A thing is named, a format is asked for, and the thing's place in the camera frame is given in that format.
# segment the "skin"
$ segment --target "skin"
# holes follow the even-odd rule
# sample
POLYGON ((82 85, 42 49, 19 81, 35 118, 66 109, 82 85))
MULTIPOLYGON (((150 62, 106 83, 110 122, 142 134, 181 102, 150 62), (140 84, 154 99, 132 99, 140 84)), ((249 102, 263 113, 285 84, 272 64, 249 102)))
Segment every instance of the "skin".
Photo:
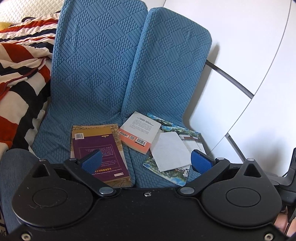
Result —
MULTIPOLYGON (((286 227, 288 225, 288 216, 287 216, 287 211, 284 213, 279 213, 279 215, 277 216, 277 219, 274 223, 274 225, 276 227, 279 228, 280 231, 282 231, 283 233, 286 230, 286 227)), ((294 219, 291 223, 291 226, 289 227, 287 236, 292 236, 294 233, 296 232, 296 219, 294 219)))

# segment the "white curved panel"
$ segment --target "white curved panel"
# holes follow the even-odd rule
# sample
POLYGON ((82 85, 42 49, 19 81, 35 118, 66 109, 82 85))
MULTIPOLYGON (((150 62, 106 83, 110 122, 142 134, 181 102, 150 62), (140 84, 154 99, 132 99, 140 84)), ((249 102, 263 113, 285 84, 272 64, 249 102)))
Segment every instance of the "white curved panel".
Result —
POLYGON ((296 147, 296 3, 274 62, 229 134, 245 157, 283 175, 296 147))
POLYGON ((163 7, 165 0, 141 0, 144 2, 148 8, 148 11, 154 7, 163 7))
POLYGON ((167 0, 164 7, 209 30, 215 65, 255 94, 275 56, 291 0, 167 0))
POLYGON ((224 137, 219 142, 219 144, 211 151, 210 156, 212 156, 213 158, 224 157, 231 163, 242 163, 242 160, 232 148, 226 137, 224 137))
POLYGON ((200 82, 204 77, 208 80, 189 119, 189 125, 201 133, 211 151, 239 118, 250 98, 207 65, 200 82), (204 76, 207 72, 210 72, 208 77, 204 76))

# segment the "blue seat backrest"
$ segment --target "blue seat backrest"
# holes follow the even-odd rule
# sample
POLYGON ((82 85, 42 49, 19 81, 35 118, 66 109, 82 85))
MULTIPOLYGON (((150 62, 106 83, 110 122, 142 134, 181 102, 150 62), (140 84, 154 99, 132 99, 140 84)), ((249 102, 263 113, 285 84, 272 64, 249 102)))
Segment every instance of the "blue seat backrest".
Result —
POLYGON ((102 121, 121 111, 146 15, 138 0, 65 1, 52 59, 55 111, 92 109, 102 121))
POLYGON ((122 114, 148 112, 183 126, 183 113, 211 46, 205 28, 166 8, 151 9, 131 70, 122 114))

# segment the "white quilted cushion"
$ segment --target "white quilted cushion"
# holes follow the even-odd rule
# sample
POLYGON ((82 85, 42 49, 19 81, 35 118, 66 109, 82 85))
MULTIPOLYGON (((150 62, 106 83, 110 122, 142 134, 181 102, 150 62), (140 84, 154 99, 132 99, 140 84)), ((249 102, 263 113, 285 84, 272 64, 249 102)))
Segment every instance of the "white quilted cushion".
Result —
POLYGON ((61 10, 64 0, 6 0, 0 3, 0 22, 19 23, 61 10))

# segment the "circular black disc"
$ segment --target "circular black disc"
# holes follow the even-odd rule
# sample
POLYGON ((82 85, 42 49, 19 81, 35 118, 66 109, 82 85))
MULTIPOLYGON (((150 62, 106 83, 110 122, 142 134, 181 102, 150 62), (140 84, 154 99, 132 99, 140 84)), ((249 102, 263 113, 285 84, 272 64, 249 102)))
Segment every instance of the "circular black disc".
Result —
POLYGON ((91 208, 93 196, 87 187, 69 180, 41 179, 13 198, 13 211, 22 221, 35 227, 59 227, 80 219, 91 208))
POLYGON ((280 197, 268 186, 240 185, 234 180, 208 186, 201 202, 210 216, 235 227, 256 227, 272 222, 281 208, 280 197))

